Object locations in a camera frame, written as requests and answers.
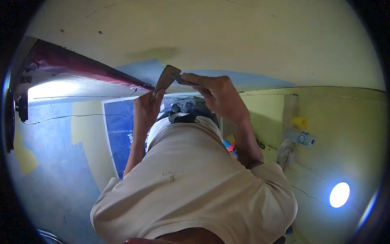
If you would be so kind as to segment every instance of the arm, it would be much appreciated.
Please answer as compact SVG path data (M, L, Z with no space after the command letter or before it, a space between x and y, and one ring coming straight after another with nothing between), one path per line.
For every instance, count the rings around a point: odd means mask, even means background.
M136 136L134 134L133 144L131 146L130 156L127 160L126 168L123 172L123 177L129 173L137 164L139 164L145 156L145 135Z
M248 169L263 164L264 157L253 133L249 111L230 78L184 73L182 79L196 85L193 88L203 95L209 109L235 124L237 155L240 163Z
M150 91L134 100L133 144L123 177L139 164L145 156L147 132L156 122L164 93L165 89L159 90L156 93L156 99L154 99L153 93Z
M245 119L241 124L236 124L236 151L238 161L247 169L259 166L264 163L250 119Z

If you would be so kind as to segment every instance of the white t-shirt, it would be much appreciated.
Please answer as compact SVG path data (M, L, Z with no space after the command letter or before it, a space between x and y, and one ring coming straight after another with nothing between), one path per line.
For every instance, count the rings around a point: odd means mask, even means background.
M110 180L90 217L96 233L114 244L194 227L225 244L268 244L285 233L296 213L279 165L248 170L212 129L177 123L156 134L123 180Z

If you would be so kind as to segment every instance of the shoulder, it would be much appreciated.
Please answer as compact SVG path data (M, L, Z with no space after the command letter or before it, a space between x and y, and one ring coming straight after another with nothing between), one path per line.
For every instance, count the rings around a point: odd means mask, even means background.
M294 221L298 204L293 190L277 164L262 164L251 169L258 178L259 189L253 198L254 214L266 229L279 229L282 234Z

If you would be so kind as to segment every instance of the hand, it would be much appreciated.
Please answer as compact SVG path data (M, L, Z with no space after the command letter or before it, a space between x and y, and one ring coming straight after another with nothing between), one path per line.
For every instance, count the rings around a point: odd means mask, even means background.
M161 89L153 97L153 91L134 100L134 137L145 136L156 122L165 89Z
M228 76L207 77L184 73L181 78L197 85L192 88L203 95L207 107L217 115L235 124L250 120L249 111Z

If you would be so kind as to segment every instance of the yellow cap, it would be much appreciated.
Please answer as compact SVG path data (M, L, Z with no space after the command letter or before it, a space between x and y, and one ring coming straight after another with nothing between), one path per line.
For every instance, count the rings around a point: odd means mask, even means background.
M305 117L294 117L292 123L302 130L307 127L307 119Z

